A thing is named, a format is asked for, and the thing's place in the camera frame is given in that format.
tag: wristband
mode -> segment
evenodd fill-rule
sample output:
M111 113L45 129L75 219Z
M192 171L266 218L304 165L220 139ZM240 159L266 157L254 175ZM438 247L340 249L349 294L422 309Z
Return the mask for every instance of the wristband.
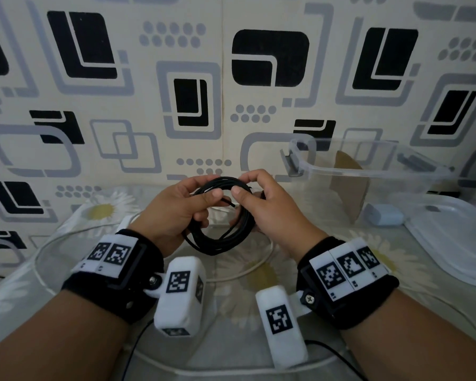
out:
M156 300L143 291L150 287L155 272L164 272L160 250L141 234L123 229L104 235L74 267L62 289L132 324L155 304Z
M398 286L362 238L325 238L298 264L301 303L339 330L361 323Z

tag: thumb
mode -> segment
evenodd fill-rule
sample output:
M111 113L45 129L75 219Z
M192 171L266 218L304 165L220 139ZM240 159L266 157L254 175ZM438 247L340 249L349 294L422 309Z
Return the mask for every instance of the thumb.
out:
M258 207L261 207L265 203L263 199L254 196L239 186L233 186L231 194L233 195L233 198L235 198L236 201L245 207L252 215L254 215L255 210Z
M205 192L199 195L193 195L187 199L187 210L190 214L206 210L216 205L224 196L224 192L220 188Z

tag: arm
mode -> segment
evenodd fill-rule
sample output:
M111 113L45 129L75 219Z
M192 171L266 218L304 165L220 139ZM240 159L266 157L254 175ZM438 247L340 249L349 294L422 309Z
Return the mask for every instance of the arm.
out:
M257 181L266 200L239 187L233 187L232 195L297 263L328 236L266 171L251 171L240 179ZM398 290L342 336L371 381L476 380L476 341Z
M208 226L221 189L194 197L217 175L184 179L160 192L129 228L150 239L164 257L183 242L192 217ZM0 381L99 381L108 379L129 325L92 302L63 290L0 342Z

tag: geometric wallpaper pattern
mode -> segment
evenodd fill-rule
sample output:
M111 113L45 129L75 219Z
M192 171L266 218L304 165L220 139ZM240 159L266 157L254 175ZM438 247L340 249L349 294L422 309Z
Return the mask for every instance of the geometric wallpaper pattern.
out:
M289 184L294 137L392 140L476 187L476 0L0 0L0 271L102 187Z

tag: hand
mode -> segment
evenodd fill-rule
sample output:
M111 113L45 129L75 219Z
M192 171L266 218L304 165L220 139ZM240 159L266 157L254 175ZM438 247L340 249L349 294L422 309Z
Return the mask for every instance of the hand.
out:
M318 242L328 236L302 214L292 197L265 170L244 173L243 183L257 182L266 200L234 186L231 194L254 216L261 231L284 248L298 263Z
M195 176L169 186L160 192L127 228L150 239L164 257L170 256L182 244L182 231L187 228L192 217L202 223L202 228L206 228L207 209L211 206L228 206L221 199L230 199L223 196L220 188L200 195L190 195L198 187L218 177Z

